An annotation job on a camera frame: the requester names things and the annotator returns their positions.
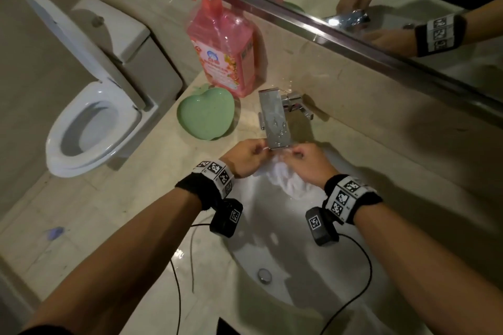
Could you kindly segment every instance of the reflected faucet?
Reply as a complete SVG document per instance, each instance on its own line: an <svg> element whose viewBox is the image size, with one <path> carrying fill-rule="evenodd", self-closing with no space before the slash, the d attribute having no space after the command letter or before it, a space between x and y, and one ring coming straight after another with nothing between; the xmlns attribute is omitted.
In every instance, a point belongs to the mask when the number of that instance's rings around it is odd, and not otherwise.
<svg viewBox="0 0 503 335"><path fill-rule="evenodd" d="M262 110L259 113L260 127L266 131L270 149L285 148L293 144L285 112L300 110L309 120L314 116L297 92L282 95L278 88L259 90L259 100Z"/></svg>
<svg viewBox="0 0 503 335"><path fill-rule="evenodd" d="M328 16L323 20L330 26L336 29L352 32L356 28L367 28L370 23L370 17L364 10L354 10L350 13L343 13L335 16Z"/></svg>

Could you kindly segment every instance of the white toilet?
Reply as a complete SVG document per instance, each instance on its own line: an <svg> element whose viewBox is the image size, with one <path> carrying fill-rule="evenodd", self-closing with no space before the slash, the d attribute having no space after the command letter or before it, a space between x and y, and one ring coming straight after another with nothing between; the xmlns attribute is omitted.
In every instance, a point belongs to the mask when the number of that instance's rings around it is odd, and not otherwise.
<svg viewBox="0 0 503 335"><path fill-rule="evenodd" d="M173 105L182 80L148 28L121 11L99 0L81 0L70 19L50 0L27 1L96 78L49 131L49 171L67 178L112 157L128 157Z"/></svg>

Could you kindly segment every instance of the purple object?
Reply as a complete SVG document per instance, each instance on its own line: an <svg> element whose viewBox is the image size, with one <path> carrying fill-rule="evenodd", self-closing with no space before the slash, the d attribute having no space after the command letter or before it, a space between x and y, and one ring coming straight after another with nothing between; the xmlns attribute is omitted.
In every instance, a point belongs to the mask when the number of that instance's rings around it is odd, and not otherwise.
<svg viewBox="0 0 503 335"><path fill-rule="evenodd" d="M47 231L47 240L53 241L57 239L64 233L64 228L62 226L57 226L53 229Z"/></svg>

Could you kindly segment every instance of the toilet tank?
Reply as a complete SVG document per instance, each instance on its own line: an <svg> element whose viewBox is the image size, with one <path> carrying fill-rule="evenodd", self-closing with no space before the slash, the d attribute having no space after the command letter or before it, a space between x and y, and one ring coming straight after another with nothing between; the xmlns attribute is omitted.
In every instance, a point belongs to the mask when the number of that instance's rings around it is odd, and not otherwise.
<svg viewBox="0 0 503 335"><path fill-rule="evenodd" d="M173 104L182 80L143 23L100 0L80 0L69 15L122 71L146 110Z"/></svg>

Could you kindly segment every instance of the mirror frame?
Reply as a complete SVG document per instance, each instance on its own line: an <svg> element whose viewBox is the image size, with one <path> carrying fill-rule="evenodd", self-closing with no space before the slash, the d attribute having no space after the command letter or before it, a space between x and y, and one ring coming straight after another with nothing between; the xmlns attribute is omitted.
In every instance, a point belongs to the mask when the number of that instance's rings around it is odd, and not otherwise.
<svg viewBox="0 0 503 335"><path fill-rule="evenodd" d="M411 59L384 52L333 29L321 19L291 10L273 0L224 1L503 129L503 102L460 80Z"/></svg>

